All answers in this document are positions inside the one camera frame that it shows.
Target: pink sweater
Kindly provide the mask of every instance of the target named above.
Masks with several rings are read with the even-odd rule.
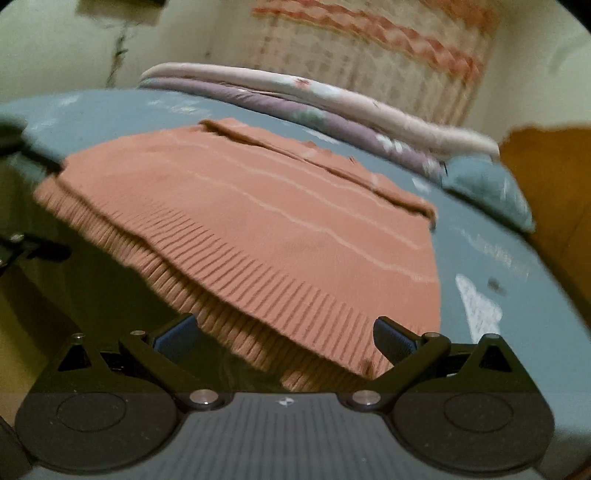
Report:
[[[35,198],[288,388],[384,373],[379,315],[439,329],[434,207],[311,142],[234,119],[123,137]]]

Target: wall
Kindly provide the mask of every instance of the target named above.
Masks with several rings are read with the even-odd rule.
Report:
[[[0,14],[0,102],[105,87],[117,39],[128,51],[115,86],[164,61],[206,61],[220,0],[14,0]]]
[[[219,13],[211,42],[211,62],[219,65],[240,64],[240,45],[249,25],[251,9],[256,0],[219,0]]]
[[[505,21],[465,126],[500,141],[511,128],[591,122],[591,35],[555,0]]]

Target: stain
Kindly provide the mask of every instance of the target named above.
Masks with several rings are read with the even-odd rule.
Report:
[[[488,279],[488,288],[490,288],[493,292],[498,293],[499,295],[507,295],[507,291],[501,287],[501,284],[496,278],[489,278]]]

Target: ribbed gray surface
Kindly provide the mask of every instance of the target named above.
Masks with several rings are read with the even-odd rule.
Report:
[[[408,454],[374,414],[333,394],[237,394],[227,407],[189,415],[145,462],[95,480],[451,480]],[[27,480],[82,478],[35,468]],[[504,480],[541,480],[533,470]]]

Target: pillow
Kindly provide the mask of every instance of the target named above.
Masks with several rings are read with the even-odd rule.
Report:
[[[446,162],[446,170],[441,179],[445,190],[464,197],[508,226],[522,232],[535,231],[530,206],[504,165],[493,163],[484,154],[459,155]]]

